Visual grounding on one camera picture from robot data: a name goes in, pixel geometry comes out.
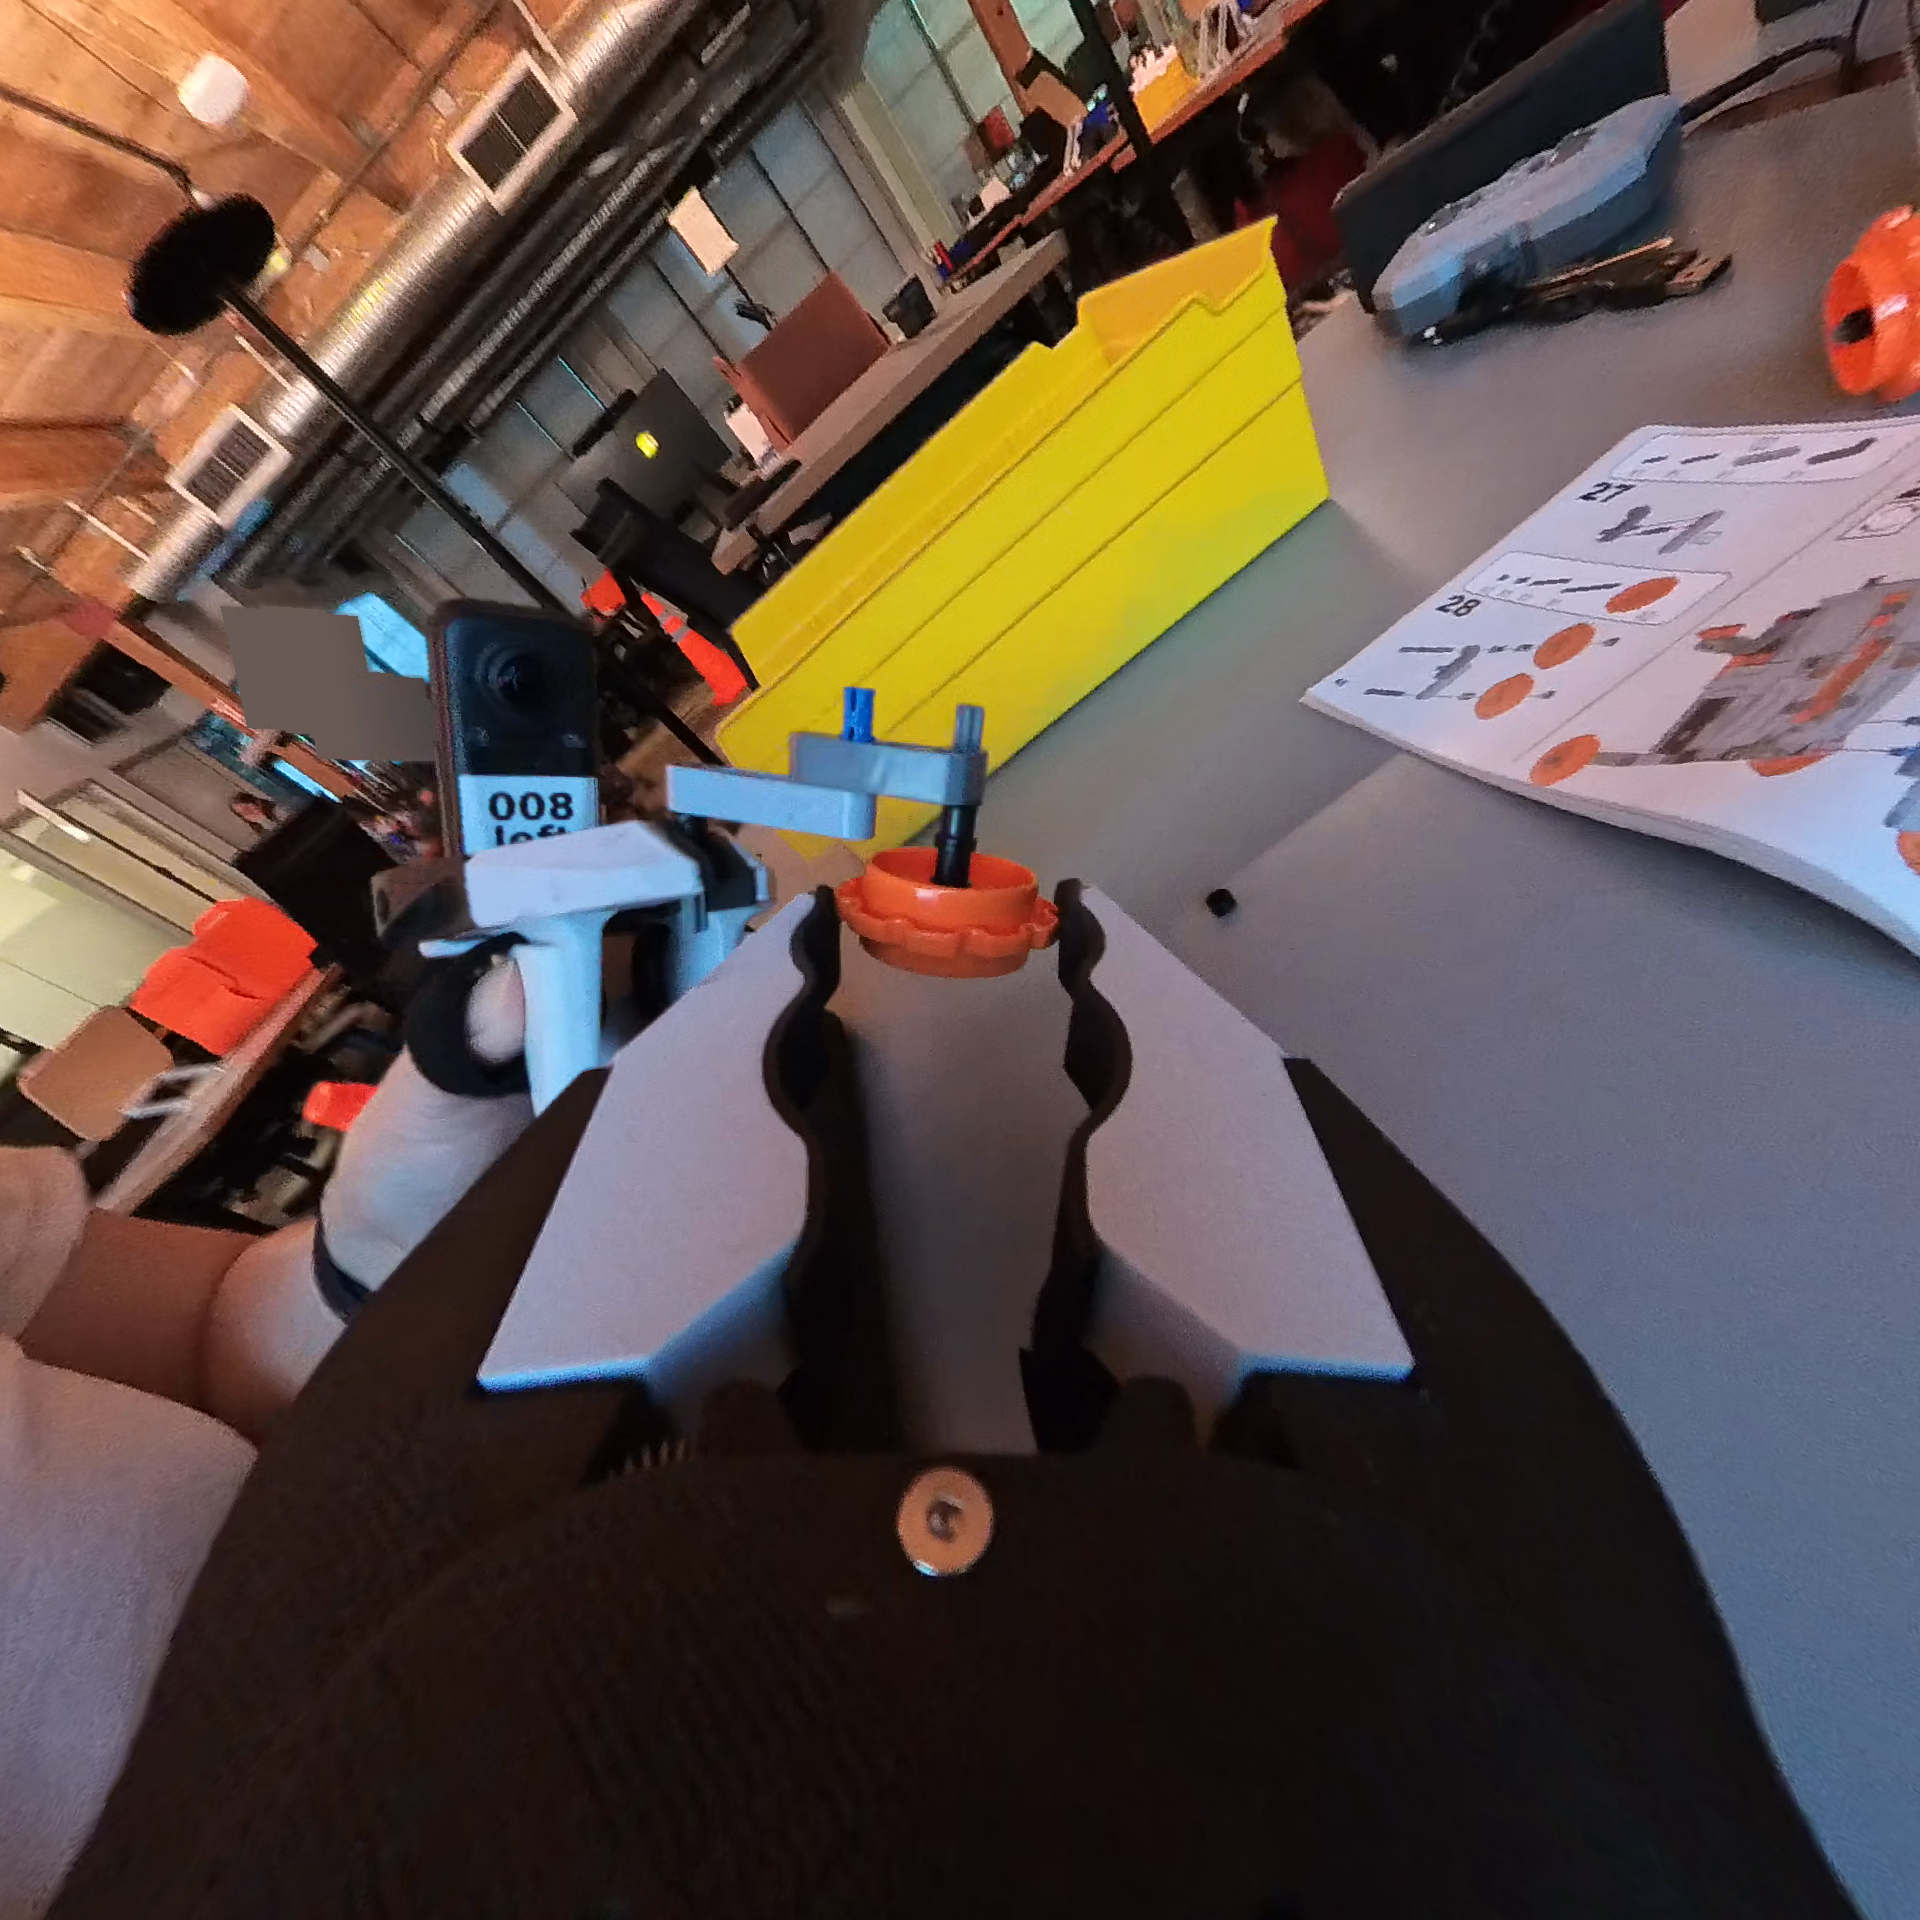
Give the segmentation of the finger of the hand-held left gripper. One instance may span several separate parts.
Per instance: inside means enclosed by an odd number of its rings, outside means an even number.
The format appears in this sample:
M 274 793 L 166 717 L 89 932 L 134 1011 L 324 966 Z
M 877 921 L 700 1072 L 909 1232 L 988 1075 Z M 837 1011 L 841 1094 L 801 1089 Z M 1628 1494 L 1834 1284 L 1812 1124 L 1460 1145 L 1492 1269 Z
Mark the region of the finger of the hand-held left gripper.
M 462 946 L 604 909 L 658 924 L 663 966 L 721 966 L 769 900 L 769 871 L 724 830 L 592 828 L 470 857 Z

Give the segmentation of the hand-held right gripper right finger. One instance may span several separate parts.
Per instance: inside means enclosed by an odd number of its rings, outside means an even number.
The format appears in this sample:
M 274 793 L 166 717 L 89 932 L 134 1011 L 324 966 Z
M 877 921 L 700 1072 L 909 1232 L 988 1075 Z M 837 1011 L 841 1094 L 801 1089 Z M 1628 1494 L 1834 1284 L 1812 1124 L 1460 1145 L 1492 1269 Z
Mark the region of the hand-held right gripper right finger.
M 1142 1378 L 1201 1438 L 1264 1378 L 1414 1378 L 1289 1056 L 1104 890 L 1056 909 L 1084 1119 L 1022 1346 L 1040 1448 L 1090 1448 Z

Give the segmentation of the grey desk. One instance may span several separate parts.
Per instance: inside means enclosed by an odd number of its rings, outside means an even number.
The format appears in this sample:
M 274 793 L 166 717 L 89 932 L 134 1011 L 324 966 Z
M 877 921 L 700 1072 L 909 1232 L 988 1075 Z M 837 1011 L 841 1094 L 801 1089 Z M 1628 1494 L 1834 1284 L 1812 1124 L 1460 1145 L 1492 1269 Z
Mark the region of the grey desk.
M 1628 428 L 1844 416 L 1820 284 L 1914 159 L 1894 84 L 1710 132 L 1680 221 L 1734 272 L 1673 308 L 1414 357 L 1340 303 L 1302 347 L 1332 503 L 988 813 L 1323 1068 L 1554 1312 L 1867 1917 L 1916 1917 L 1916 957 L 1302 693 Z

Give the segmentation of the grey side table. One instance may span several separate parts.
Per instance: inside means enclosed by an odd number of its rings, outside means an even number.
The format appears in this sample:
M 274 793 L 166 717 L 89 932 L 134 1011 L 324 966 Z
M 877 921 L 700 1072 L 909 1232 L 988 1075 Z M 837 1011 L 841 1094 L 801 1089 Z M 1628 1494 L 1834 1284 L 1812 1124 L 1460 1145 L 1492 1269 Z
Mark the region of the grey side table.
M 1069 267 L 1069 237 L 1041 237 L 979 284 L 946 299 L 931 327 L 893 347 L 787 453 L 792 471 L 749 512 L 721 529 L 711 564 L 739 574 L 837 479 L 901 409 L 931 391 L 974 344 Z

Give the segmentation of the yellow storage bin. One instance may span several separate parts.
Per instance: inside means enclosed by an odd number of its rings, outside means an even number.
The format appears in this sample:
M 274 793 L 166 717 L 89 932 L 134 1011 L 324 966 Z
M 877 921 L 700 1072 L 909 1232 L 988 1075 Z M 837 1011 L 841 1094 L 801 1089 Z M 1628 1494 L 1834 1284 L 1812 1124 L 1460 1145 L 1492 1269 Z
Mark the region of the yellow storage bin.
M 862 685 L 896 743 L 981 709 L 1002 768 L 1328 500 L 1264 218 L 1082 299 L 778 577 L 721 752 L 778 780 Z

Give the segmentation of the wooden back table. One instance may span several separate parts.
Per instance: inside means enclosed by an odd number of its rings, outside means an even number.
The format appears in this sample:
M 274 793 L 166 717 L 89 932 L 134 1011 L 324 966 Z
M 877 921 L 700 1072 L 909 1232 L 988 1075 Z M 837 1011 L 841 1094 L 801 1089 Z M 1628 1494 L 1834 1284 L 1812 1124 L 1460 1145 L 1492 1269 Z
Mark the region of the wooden back table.
M 1149 147 L 1169 145 L 1173 153 L 1205 115 L 1223 105 L 1241 109 L 1300 29 L 1328 3 L 1182 3 L 1181 10 L 1190 17 L 1190 42 L 1181 42 L 1173 54 L 1186 88 L 1173 92 L 1169 84 L 1149 79 L 1133 98 Z M 1135 159 L 1127 121 L 1115 121 L 1115 136 L 1097 136 L 1094 145 L 1084 141 L 1084 121 L 1073 125 L 1056 169 L 986 212 L 956 243 L 933 247 L 942 290 L 970 290 L 1017 241 L 1040 241 L 1073 192 L 1127 172 Z

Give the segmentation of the brown panel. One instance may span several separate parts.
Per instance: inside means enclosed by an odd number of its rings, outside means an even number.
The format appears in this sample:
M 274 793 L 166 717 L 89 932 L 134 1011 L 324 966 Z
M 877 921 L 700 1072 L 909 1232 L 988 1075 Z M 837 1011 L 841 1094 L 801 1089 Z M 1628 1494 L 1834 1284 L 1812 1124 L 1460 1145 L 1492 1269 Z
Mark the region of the brown panel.
M 759 347 L 716 369 L 787 453 L 832 405 L 877 369 L 896 339 L 841 272 L 826 272 Z

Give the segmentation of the grey perforated beam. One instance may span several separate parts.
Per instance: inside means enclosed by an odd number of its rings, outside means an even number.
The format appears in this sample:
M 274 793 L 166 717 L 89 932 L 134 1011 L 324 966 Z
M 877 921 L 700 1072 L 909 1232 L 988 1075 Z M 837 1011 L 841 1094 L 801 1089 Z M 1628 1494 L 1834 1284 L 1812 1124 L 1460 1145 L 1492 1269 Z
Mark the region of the grey perforated beam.
M 885 741 L 877 723 L 879 693 L 847 685 L 841 730 L 792 733 L 787 774 L 679 763 L 663 776 L 663 809 L 847 844 L 877 840 L 885 798 L 926 806 L 936 823 L 946 806 L 981 809 L 990 776 L 986 709 L 963 703 L 950 743 Z

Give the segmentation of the orange plastic seat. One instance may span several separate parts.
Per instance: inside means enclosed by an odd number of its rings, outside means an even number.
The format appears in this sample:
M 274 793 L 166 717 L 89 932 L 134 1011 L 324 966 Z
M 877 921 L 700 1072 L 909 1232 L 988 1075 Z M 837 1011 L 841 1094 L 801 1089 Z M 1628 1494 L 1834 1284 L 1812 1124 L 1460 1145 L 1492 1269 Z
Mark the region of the orange plastic seat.
M 274 900 L 215 900 L 179 949 L 152 961 L 129 1012 L 223 1060 L 307 982 L 315 956 L 318 938 Z

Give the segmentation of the black case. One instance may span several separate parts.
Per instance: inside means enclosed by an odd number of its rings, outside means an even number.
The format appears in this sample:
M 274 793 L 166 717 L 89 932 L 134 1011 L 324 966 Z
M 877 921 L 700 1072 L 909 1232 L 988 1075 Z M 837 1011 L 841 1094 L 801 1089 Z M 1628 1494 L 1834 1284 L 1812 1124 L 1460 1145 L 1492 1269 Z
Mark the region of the black case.
M 1423 132 L 1364 169 L 1335 199 L 1357 299 L 1443 204 L 1492 186 L 1610 111 L 1667 91 L 1664 3 L 1606 3 L 1543 50 L 1467 92 Z

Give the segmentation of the orange gear wheel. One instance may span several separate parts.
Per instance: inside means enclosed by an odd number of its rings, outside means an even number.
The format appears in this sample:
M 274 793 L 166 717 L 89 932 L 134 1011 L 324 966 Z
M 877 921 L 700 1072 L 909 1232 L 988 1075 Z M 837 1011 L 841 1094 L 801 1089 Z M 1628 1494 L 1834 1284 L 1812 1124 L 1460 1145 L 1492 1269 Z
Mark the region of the orange gear wheel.
M 942 886 L 936 847 L 883 849 L 834 900 L 871 957 L 926 978 L 1017 974 L 1061 931 L 1036 871 L 995 852 L 973 852 L 970 883 Z

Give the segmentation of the person's left forearm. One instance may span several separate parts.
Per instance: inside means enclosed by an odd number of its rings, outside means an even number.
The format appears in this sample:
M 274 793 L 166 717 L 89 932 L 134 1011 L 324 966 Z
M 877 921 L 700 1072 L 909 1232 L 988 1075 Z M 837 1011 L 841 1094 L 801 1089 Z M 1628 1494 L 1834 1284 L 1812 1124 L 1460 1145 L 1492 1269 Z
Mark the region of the person's left forearm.
M 346 1329 L 318 1236 L 318 1217 L 234 1233 L 92 1207 L 23 1349 L 263 1438 Z

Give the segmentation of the black round-base stand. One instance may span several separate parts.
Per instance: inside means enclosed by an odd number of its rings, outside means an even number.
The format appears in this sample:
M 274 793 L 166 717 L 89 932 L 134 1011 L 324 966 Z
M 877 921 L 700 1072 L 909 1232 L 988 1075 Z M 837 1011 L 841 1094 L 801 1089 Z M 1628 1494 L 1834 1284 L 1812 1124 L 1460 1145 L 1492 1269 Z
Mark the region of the black round-base stand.
M 189 204 L 137 253 L 129 315 L 158 338 L 184 338 L 218 315 L 244 321 L 286 364 L 393 467 L 446 512 L 532 607 L 448 604 L 434 632 L 434 672 L 448 743 L 504 758 L 586 752 L 600 747 L 597 640 L 446 485 L 310 358 L 253 299 L 275 253 L 274 214 L 228 196 Z

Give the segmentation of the grey robot chassis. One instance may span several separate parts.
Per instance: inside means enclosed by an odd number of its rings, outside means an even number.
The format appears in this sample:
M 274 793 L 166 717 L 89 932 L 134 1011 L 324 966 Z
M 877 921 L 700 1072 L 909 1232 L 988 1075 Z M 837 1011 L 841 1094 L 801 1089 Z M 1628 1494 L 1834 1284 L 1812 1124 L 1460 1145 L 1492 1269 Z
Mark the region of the grey robot chassis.
M 1851 396 L 1916 395 L 1916 209 L 1880 214 L 1836 262 L 1820 299 L 1820 344 Z

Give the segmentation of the white instruction booklet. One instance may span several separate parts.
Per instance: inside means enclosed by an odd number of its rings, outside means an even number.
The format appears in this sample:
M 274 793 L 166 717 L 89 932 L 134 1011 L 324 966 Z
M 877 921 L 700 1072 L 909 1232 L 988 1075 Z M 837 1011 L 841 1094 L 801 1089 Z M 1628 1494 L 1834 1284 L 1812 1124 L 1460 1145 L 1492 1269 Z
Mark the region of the white instruction booklet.
M 1916 416 L 1643 427 L 1302 703 L 1916 953 Z

